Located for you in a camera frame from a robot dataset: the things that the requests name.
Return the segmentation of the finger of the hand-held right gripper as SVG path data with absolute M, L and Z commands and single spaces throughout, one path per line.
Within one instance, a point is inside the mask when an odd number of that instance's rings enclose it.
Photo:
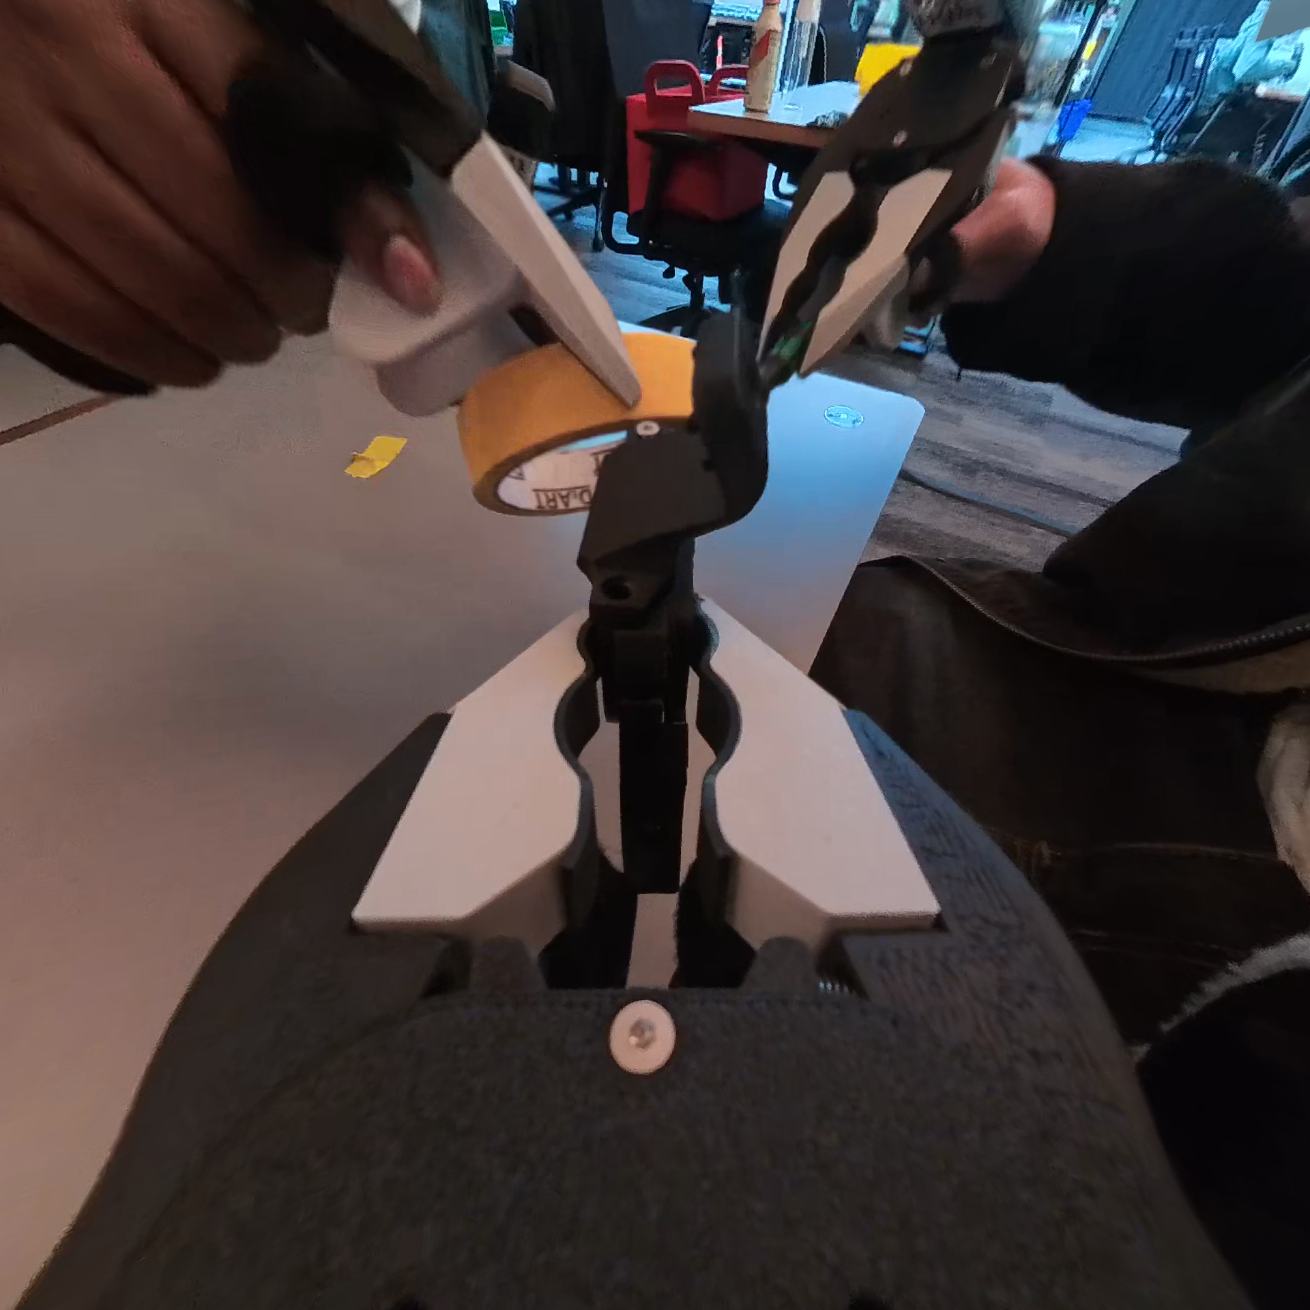
M 859 186 L 848 172 L 810 177 L 792 206 L 759 340 L 767 345 L 779 328 L 812 319 L 821 295 L 834 291 L 840 266 L 859 253 L 871 233 L 870 188 Z
M 837 270 L 834 291 L 812 314 L 796 373 L 809 376 L 857 336 L 894 351 L 905 336 L 910 248 L 951 181 L 948 172 L 919 172 L 894 184 L 857 255 Z

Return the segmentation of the wooden table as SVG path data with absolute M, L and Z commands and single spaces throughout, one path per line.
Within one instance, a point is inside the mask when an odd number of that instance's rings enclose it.
M 767 111 L 746 111 L 743 100 L 704 103 L 687 111 L 684 131 L 696 139 L 739 144 L 773 172 L 773 195 L 792 203 L 813 158 L 855 111 L 854 82 L 827 82 L 776 92 Z

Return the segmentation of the yellow masking tape roll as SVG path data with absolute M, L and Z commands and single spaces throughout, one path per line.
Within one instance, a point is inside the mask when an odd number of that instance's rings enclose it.
M 590 507 L 600 467 L 629 426 L 689 418 L 693 342 L 623 333 L 640 384 L 626 406 L 562 345 L 517 356 L 481 376 L 455 409 L 473 498 L 512 517 L 562 517 Z

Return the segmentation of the black curved plastic part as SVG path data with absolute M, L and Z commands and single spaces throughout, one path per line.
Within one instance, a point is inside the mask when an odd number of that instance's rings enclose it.
M 693 588 L 700 538 L 743 520 L 768 471 L 757 328 L 707 320 L 692 351 L 692 414 L 604 461 L 578 549 L 595 607 L 645 612 Z

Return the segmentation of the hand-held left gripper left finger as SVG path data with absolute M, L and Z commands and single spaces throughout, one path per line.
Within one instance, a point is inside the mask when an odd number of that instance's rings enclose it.
M 592 917 L 600 727 L 576 610 L 452 708 L 352 910 L 363 931 L 511 939 L 537 956 Z

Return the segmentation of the person's right forearm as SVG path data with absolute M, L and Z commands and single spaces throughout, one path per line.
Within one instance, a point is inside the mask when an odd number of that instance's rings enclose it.
M 1195 429 L 1306 361 L 1306 200 L 1213 161 L 1029 161 L 1052 234 L 1005 298 L 943 309 L 958 369 Z

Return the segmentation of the red bag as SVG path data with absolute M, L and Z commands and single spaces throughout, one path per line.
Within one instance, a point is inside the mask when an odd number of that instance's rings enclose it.
M 643 214 L 650 195 L 661 216 L 723 223 L 763 202 L 767 166 L 743 145 L 712 144 L 690 131 L 701 105 L 743 100 L 743 66 L 703 77 L 687 60 L 654 60 L 640 92 L 626 99 L 628 214 Z

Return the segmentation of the person's right hand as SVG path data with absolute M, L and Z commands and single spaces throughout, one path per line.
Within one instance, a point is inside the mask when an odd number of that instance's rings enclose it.
M 1054 213 L 1049 177 L 1027 161 L 1002 158 L 986 197 L 954 225 L 958 272 L 949 305 L 1005 300 L 1050 239 Z

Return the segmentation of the black office chair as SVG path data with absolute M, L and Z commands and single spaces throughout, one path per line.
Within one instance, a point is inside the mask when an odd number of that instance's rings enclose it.
M 763 202 L 729 220 L 678 214 L 671 192 L 675 167 L 709 160 L 712 142 L 662 128 L 634 138 L 650 152 L 645 199 L 634 200 L 636 169 L 626 164 L 623 177 L 614 175 L 604 186 L 593 248 L 657 264 L 665 278 L 678 273 L 689 294 L 686 306 L 640 320 L 640 326 L 695 339 L 701 323 L 715 315 L 706 305 L 709 278 L 717 281 L 717 300 L 724 311 L 760 326 L 787 223 L 784 208 Z
M 1189 149 L 1219 108 L 1239 94 L 1239 63 L 1252 43 L 1224 36 L 1217 25 L 1183 27 L 1175 35 L 1164 85 L 1146 114 L 1147 161 Z
M 548 219 L 595 216 L 592 245 L 601 245 L 617 172 L 618 97 L 601 2 L 519 2 L 512 57 L 539 75 L 553 97 L 544 161 L 555 167 L 561 202 Z

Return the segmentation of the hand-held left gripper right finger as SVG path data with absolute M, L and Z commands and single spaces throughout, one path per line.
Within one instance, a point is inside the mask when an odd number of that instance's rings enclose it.
M 841 705 L 712 601 L 698 668 L 709 914 L 753 949 L 929 930 L 938 900 Z

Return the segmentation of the grey desk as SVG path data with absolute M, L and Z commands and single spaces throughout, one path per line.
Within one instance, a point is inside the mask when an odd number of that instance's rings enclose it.
M 806 677 L 921 422 L 831 386 L 693 560 Z M 2 1307 L 926 1306 L 930 1041 L 857 969 L 930 928 L 753 949 L 717 861 L 600 841 L 539 955 L 352 925 L 455 704 L 592 604 L 592 504 L 489 512 L 385 409 L 314 339 L 2 453 Z

